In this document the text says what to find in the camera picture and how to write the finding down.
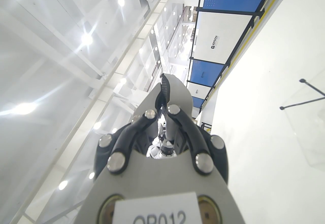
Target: silver screw cap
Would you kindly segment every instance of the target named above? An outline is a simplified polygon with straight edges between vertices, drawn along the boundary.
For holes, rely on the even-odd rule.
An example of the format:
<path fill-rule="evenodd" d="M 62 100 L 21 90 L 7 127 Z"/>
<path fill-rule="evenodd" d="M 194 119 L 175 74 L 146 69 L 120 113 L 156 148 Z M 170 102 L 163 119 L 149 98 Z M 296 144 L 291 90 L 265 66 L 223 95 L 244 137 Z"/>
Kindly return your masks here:
<path fill-rule="evenodd" d="M 99 139 L 98 145 L 101 148 L 105 148 L 110 144 L 111 141 L 112 141 L 112 136 L 110 134 L 105 134 Z"/>
<path fill-rule="evenodd" d="M 156 117 L 156 112 L 152 109 L 148 109 L 145 111 L 144 116 L 147 119 L 152 120 L 154 117 Z"/>
<path fill-rule="evenodd" d="M 125 156 L 121 152 L 114 152 L 107 161 L 107 168 L 110 172 L 117 172 L 125 164 Z"/>
<path fill-rule="evenodd" d="M 168 112 L 170 114 L 173 114 L 173 115 L 176 115 L 176 114 L 178 114 L 181 111 L 181 109 L 179 108 L 179 106 L 177 106 L 175 104 L 172 104 L 172 105 L 168 106 L 167 109 L 168 109 Z"/>
<path fill-rule="evenodd" d="M 221 137 L 219 136 L 216 136 L 216 135 L 213 135 L 211 136 L 211 142 L 212 142 L 212 145 L 218 149 L 218 150 L 221 150 L 224 148 L 224 141 Z"/>
<path fill-rule="evenodd" d="M 195 164 L 201 172 L 206 174 L 211 173 L 214 166 L 211 156 L 206 153 L 197 154 Z"/>

